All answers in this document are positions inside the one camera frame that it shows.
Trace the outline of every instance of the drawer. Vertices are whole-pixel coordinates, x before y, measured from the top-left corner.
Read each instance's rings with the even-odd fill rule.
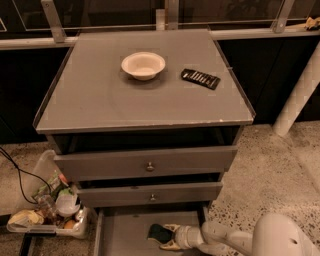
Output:
[[[132,150],[58,155],[55,162],[68,180],[104,180],[225,172],[237,146]]]
[[[220,182],[202,182],[79,189],[77,194],[86,207],[96,208],[211,201],[221,188]]]
[[[241,130],[240,126],[149,129],[72,134],[66,153],[230,146]]]
[[[146,239],[152,224],[201,226],[208,220],[207,205],[161,205],[100,209],[94,256],[203,256],[197,249],[164,251]]]

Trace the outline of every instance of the drawer knob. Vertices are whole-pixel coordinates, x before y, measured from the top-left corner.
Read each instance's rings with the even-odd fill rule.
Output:
[[[151,194],[150,202],[155,202],[155,201],[157,201],[157,198],[156,198],[155,194]]]
[[[152,162],[149,162],[149,163],[148,163],[147,171],[148,171],[148,172],[153,172],[153,171],[154,171],[154,167],[153,167],[153,165],[152,165]]]

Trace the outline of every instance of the railing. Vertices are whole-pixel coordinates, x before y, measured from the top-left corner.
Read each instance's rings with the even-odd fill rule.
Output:
[[[308,17],[320,16],[320,0],[3,1],[12,10],[0,10],[2,49],[24,43],[26,48],[68,46],[77,32],[91,30],[209,28],[215,39],[319,34],[304,24]]]

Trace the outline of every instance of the white pillar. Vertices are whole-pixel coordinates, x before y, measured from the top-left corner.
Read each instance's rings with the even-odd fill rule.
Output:
[[[320,43],[312,54],[307,66],[301,74],[298,83],[291,92],[285,106],[279,114],[273,131],[285,136],[297,119],[301,110],[320,83]]]

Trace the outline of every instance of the cable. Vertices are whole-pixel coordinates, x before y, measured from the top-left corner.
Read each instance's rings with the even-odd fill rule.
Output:
[[[30,203],[30,204],[38,204],[38,202],[37,202],[35,199],[34,199],[34,202],[32,202],[32,201],[30,201],[30,200],[26,197],[26,195],[25,195],[25,193],[24,193],[24,191],[23,191],[23,187],[22,187],[21,172],[23,172],[23,173],[25,173],[25,174],[28,174],[28,175],[31,175],[31,176],[34,176],[34,177],[40,179],[41,181],[43,181],[43,182],[48,186],[48,188],[49,188],[49,193],[51,194],[51,186],[48,184],[48,182],[46,182],[44,179],[42,179],[42,178],[39,177],[38,175],[35,175],[35,174],[33,174],[33,173],[30,173],[30,172],[27,172],[27,171],[24,171],[24,170],[20,169],[20,167],[18,166],[18,164],[12,159],[12,157],[11,157],[2,147],[0,147],[0,153],[1,153],[5,158],[7,158],[7,160],[9,160],[9,161],[13,164],[13,166],[17,169],[18,175],[19,175],[19,184],[20,184],[21,193],[22,193],[24,199],[25,199],[28,203]]]

